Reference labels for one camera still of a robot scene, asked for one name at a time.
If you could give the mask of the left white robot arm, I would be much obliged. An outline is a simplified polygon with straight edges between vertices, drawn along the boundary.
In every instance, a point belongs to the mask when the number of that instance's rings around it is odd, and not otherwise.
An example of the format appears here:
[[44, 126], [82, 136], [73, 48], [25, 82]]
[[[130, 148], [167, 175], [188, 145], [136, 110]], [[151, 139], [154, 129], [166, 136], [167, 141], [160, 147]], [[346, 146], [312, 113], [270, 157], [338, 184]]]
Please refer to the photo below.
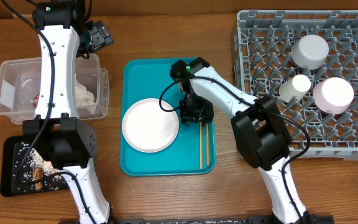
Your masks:
[[32, 120], [22, 123], [24, 137], [55, 175], [65, 179], [75, 200], [80, 223], [112, 223], [112, 208], [99, 186], [94, 158], [94, 129], [79, 118], [75, 96], [76, 58], [88, 59], [103, 47], [94, 44], [98, 29], [89, 20], [84, 1], [40, 2], [31, 25], [39, 35], [41, 81]]

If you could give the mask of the large white dinner plate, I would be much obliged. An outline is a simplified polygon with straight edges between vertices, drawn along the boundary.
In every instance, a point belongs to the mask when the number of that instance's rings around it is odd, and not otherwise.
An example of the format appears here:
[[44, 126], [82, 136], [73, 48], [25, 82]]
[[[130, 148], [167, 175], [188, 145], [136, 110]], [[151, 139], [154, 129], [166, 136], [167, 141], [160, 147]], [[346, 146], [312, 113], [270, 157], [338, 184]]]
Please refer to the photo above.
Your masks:
[[172, 108], [165, 101], [146, 98], [137, 101], [125, 112], [121, 131], [132, 148], [154, 153], [174, 142], [180, 127], [178, 115], [174, 111], [163, 111], [161, 106]]

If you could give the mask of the grey shallow bowl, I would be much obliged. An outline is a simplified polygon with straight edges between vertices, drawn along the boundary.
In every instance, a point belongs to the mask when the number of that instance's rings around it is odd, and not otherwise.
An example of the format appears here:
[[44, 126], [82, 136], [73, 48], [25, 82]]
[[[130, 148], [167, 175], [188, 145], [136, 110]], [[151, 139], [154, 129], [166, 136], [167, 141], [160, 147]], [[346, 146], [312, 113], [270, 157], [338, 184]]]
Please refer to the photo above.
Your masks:
[[314, 34], [302, 37], [291, 48], [291, 57], [295, 64], [310, 70], [322, 67], [328, 53], [328, 43], [322, 37]]

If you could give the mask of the wooden chopstick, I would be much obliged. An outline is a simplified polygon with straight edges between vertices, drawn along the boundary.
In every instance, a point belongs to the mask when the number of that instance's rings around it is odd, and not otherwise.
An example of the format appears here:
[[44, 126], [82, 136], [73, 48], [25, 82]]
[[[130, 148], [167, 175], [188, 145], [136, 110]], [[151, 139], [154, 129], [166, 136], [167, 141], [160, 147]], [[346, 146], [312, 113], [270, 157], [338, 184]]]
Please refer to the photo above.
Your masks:
[[206, 166], [209, 166], [209, 124], [206, 124]]
[[200, 124], [200, 169], [203, 169], [203, 124]]

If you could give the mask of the white paper cup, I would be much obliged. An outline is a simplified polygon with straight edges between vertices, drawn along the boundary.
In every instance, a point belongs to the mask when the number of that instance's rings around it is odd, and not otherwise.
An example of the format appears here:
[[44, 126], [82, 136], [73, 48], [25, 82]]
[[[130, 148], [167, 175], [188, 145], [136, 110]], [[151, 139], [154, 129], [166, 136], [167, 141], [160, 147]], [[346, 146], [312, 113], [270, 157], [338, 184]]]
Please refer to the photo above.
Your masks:
[[310, 79], [302, 74], [295, 75], [279, 88], [280, 98], [288, 103], [293, 97], [300, 101], [311, 88]]

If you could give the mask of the red foil snack wrapper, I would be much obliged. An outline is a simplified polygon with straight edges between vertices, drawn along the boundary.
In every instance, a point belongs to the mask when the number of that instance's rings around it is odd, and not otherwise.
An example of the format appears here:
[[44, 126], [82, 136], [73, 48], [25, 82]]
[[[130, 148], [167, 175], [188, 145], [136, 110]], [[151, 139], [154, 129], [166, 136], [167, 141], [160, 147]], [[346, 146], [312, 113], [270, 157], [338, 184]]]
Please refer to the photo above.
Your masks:
[[34, 108], [36, 108], [38, 105], [39, 97], [40, 97], [40, 94], [38, 93], [33, 99], [30, 100], [30, 102], [33, 104]]

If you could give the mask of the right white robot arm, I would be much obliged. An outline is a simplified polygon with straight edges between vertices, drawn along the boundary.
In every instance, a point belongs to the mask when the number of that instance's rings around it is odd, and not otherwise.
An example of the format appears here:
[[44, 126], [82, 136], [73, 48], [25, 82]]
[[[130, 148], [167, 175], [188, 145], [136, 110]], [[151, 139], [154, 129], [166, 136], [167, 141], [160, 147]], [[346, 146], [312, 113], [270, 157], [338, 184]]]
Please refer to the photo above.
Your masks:
[[218, 107], [230, 120], [237, 151], [258, 169], [272, 201], [274, 223], [307, 223], [309, 213], [296, 191], [289, 164], [290, 133], [270, 96], [258, 98], [223, 79], [204, 59], [178, 60], [170, 68], [174, 84], [184, 92], [177, 111], [184, 124], [206, 125]]

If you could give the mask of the white napkin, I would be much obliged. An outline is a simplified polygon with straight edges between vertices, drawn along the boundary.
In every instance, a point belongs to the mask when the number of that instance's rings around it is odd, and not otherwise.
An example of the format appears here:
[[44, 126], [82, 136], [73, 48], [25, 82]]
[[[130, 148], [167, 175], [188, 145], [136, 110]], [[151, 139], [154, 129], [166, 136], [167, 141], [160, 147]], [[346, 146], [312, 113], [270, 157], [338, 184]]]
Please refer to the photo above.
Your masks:
[[75, 80], [75, 98], [78, 107], [85, 107], [91, 114], [94, 114], [96, 110], [95, 97], [78, 80]]

